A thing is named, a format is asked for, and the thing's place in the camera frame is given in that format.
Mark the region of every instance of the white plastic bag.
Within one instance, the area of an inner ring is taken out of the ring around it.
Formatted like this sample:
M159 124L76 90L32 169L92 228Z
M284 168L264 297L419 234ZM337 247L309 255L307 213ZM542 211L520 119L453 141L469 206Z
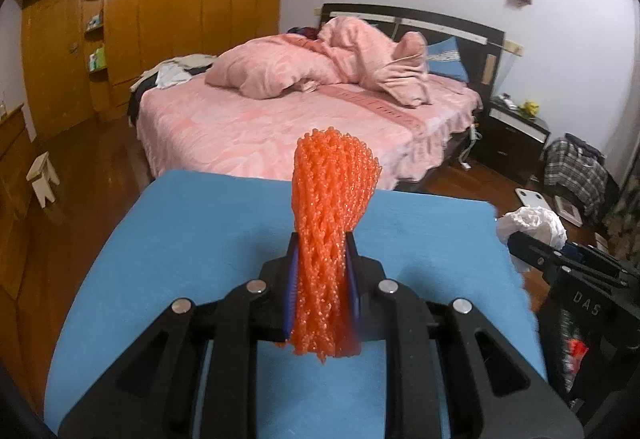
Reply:
M515 212L498 219L496 233L500 242L507 243L516 231L526 233L540 242L562 249L566 242L566 231L560 217L546 208L523 206Z

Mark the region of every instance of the pink comforter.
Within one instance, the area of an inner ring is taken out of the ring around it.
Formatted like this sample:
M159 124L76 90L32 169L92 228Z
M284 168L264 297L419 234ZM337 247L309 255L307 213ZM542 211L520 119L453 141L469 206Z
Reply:
M253 99L276 98L289 87L310 91L357 83L415 107L431 103L425 49L420 33L407 32L395 43L362 20L338 16L324 25L318 40L281 34L234 47L207 71L206 82L235 87Z
M478 94L461 83L430 78L433 104L407 110L356 85L334 87L344 89L344 98L320 87L256 101L206 85L200 75L143 96L138 138L155 177L183 168L290 181L298 138L334 126L372 149L383 167L378 188L392 189L399 180L419 180L439 166L450 134L466 130L473 109L481 106ZM367 104L362 98L369 98Z

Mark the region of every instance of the plaid cloth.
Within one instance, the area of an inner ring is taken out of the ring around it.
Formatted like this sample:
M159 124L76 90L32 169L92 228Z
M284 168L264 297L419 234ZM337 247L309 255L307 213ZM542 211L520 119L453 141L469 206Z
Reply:
M604 201L607 171L593 157L565 138L555 140L546 150L545 184L560 184L584 204L584 215L596 216Z

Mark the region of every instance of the wall switch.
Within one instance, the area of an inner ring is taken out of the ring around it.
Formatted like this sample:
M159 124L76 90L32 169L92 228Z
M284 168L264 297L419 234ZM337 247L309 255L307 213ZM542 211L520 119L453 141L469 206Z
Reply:
M524 47L511 40L504 41L504 50L516 56L522 56L524 54Z

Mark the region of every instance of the patterned curtain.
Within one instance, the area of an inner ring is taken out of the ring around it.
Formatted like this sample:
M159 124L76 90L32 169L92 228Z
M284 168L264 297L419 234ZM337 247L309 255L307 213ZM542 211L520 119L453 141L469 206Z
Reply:
M610 235L609 252L640 269L640 160L609 214L603 220Z

